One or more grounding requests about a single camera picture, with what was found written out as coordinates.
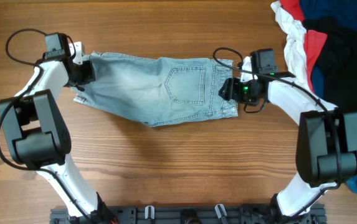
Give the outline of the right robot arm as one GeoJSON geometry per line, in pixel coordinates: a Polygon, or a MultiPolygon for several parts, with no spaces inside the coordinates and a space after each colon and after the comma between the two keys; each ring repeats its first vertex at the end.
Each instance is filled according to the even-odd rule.
{"type": "Polygon", "coordinates": [[[229,69],[241,76],[225,80],[222,99],[259,110],[271,103],[298,126],[297,173],[272,197],[266,216],[276,223],[300,220],[327,191],[357,175],[357,113],[340,111],[302,87],[294,74],[279,71],[272,49],[251,52],[250,70],[244,58],[229,69]]]}

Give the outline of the light blue denim shorts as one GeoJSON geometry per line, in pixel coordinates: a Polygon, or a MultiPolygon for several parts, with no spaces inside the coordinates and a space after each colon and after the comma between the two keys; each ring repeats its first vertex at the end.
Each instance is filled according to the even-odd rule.
{"type": "Polygon", "coordinates": [[[149,127],[238,115],[235,101],[219,96],[232,77],[231,60],[136,57],[119,53],[86,55],[95,81],[75,90],[74,101],[149,127]]]}

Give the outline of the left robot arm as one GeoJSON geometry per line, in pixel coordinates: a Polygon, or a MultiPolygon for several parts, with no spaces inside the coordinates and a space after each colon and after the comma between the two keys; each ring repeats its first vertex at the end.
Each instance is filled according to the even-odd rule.
{"type": "Polygon", "coordinates": [[[15,96],[0,100],[0,159],[43,176],[67,206],[67,223],[118,223],[74,164],[72,142],[56,100],[64,87],[95,81],[82,46],[63,33],[44,34],[46,51],[15,96]]]}

